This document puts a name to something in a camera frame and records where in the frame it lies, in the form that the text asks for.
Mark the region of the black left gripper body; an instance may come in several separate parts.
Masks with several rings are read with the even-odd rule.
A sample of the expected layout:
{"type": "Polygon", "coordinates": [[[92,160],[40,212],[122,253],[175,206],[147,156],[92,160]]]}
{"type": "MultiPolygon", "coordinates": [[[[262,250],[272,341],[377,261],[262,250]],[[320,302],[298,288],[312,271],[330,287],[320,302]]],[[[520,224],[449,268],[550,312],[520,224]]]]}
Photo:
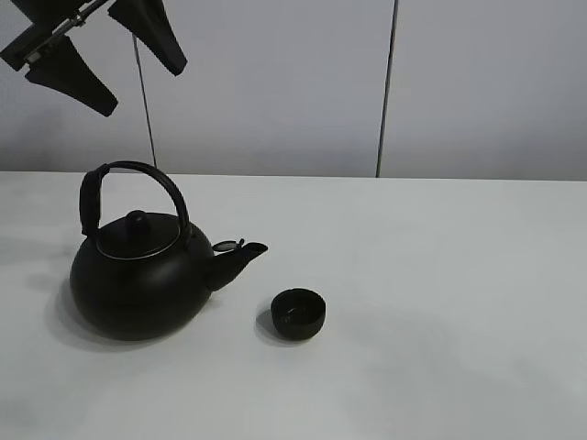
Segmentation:
{"type": "Polygon", "coordinates": [[[32,53],[58,39],[71,28],[80,27],[104,1],[12,1],[30,25],[1,51],[1,59],[14,71],[30,63],[32,53]]]}

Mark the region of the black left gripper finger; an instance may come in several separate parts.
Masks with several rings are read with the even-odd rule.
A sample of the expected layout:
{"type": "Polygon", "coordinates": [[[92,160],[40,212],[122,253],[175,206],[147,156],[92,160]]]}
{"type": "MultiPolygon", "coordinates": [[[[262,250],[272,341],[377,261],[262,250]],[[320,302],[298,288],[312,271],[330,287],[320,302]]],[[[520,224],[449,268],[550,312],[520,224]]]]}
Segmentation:
{"type": "Polygon", "coordinates": [[[118,100],[95,76],[69,37],[49,46],[42,56],[29,65],[25,78],[50,88],[92,108],[102,116],[110,116],[118,100]]]}
{"type": "Polygon", "coordinates": [[[183,72],[187,59],[161,0],[118,0],[107,12],[142,41],[171,74],[183,72]]]}

